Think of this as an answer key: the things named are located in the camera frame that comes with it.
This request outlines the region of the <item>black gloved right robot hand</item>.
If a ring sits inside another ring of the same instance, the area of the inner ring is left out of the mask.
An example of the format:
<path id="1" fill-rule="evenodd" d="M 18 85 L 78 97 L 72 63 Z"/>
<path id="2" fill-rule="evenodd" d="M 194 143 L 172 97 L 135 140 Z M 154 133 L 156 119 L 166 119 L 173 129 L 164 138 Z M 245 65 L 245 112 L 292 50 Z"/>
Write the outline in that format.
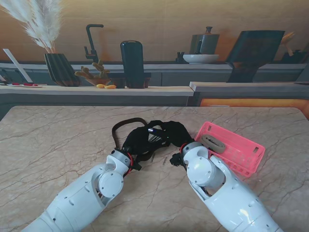
<path id="1" fill-rule="evenodd" d="M 151 127 L 148 132 L 152 135 L 162 138 L 164 141 L 173 144 L 176 147 L 182 147 L 194 141 L 185 126 L 176 121 L 162 122 L 159 124 L 161 129 Z"/>

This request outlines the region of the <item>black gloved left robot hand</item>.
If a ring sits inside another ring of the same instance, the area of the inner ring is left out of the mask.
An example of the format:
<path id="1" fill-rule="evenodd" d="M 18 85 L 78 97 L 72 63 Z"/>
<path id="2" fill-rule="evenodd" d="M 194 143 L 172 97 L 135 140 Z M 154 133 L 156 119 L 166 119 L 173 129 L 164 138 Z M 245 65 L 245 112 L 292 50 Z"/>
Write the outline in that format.
<path id="1" fill-rule="evenodd" d="M 152 138 L 149 138 L 148 129 L 148 126 L 134 129 L 127 136 L 122 149 L 131 155 L 151 157 L 156 150 L 170 145 L 158 136 L 153 135 Z"/>

